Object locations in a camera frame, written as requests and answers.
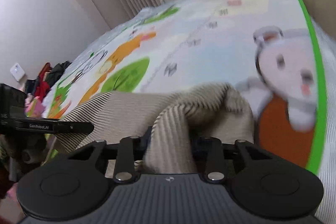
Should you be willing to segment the pink box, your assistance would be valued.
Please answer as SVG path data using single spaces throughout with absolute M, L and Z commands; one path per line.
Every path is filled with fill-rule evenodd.
M 25 114 L 27 117 L 41 118 L 44 111 L 45 106 L 42 104 L 40 97 L 33 98 L 30 103 L 27 103 L 25 106 Z

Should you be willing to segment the beige striped knit garment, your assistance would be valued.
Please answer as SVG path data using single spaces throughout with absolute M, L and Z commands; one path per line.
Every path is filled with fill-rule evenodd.
M 167 94 L 100 93 L 77 105 L 64 120 L 94 126 L 89 134 L 60 134 L 58 141 L 67 152 L 97 139 L 113 144 L 150 130 L 142 161 L 149 173 L 193 173 L 191 138 L 215 137 L 228 144 L 253 141 L 255 126 L 249 103 L 230 84 Z

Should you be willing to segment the pile of dark and red clothes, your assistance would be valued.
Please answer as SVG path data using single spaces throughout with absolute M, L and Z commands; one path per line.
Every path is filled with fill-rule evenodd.
M 31 94 L 34 98 L 39 97 L 42 102 L 70 65 L 69 61 L 58 63 L 54 67 L 50 63 L 45 63 L 36 79 L 26 81 L 24 92 L 27 95 Z

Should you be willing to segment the white wall socket plate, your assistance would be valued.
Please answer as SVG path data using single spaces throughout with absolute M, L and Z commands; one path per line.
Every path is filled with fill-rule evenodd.
M 22 69 L 22 67 L 18 63 L 15 63 L 10 68 L 10 73 L 12 74 L 12 76 L 15 78 L 17 82 L 20 82 L 21 79 L 26 75 L 25 71 Z

